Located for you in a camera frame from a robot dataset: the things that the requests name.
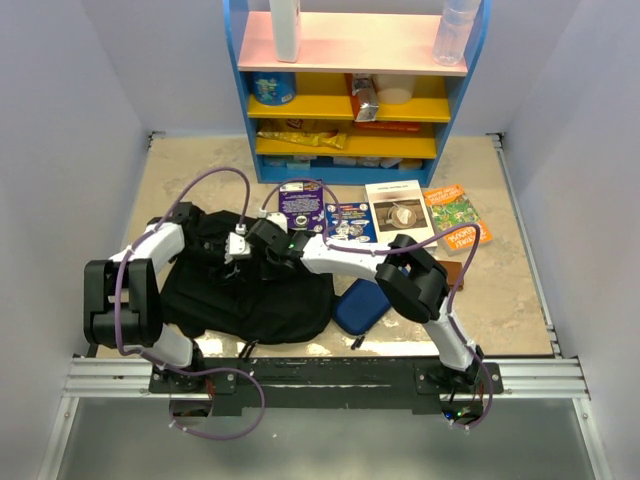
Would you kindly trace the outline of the black backpack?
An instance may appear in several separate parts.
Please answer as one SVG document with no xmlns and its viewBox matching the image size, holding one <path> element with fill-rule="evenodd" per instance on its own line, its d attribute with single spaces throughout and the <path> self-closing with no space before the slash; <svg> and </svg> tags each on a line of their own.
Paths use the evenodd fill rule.
<svg viewBox="0 0 640 480">
<path fill-rule="evenodd" d="M 239 216 L 205 213 L 196 237 L 230 233 Z M 177 256 L 160 292 L 164 321 L 196 338 L 226 333 L 262 345 L 313 340 L 329 324 L 335 301 L 330 274 L 276 274 L 259 259 L 205 265 L 192 250 Z"/>
</svg>

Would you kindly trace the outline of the brown leather wallet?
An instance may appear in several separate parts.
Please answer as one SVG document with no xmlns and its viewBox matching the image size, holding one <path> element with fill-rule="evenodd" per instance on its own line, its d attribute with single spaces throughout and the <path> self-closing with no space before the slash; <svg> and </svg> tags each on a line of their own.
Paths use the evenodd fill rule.
<svg viewBox="0 0 640 480">
<path fill-rule="evenodd" d="M 464 288 L 464 264 L 459 261 L 440 260 L 440 263 L 447 271 L 447 285 L 449 289 L 453 289 L 456 283 L 459 283 L 458 290 Z"/>
</svg>

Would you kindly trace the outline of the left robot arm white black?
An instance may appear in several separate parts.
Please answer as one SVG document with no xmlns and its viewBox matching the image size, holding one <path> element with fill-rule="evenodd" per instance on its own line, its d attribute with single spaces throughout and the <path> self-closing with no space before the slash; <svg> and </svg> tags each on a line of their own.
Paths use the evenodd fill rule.
<svg viewBox="0 0 640 480">
<path fill-rule="evenodd" d="M 166 220 L 152 219 L 133 244 L 84 267 L 86 340 L 172 370 L 173 382 L 185 392 L 205 385 L 207 368 L 196 343 L 164 322 L 156 275 L 178 255 L 198 247 L 197 228 L 204 218 L 203 210 L 181 202 Z"/>
</svg>

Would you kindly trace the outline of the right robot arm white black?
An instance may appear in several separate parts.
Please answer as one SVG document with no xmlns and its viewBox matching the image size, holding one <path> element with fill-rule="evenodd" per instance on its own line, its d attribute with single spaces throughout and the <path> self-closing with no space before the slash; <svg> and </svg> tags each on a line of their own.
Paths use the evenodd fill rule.
<svg viewBox="0 0 640 480">
<path fill-rule="evenodd" d="M 245 240 L 278 272 L 345 275 L 378 285 L 397 313 L 424 326 L 452 390 L 466 393 L 480 382 L 481 350 L 454 310 L 461 281 L 448 284 L 446 268 L 425 242 L 398 234 L 387 245 L 357 245 L 311 232 L 291 235 L 266 218 L 257 220 Z"/>
</svg>

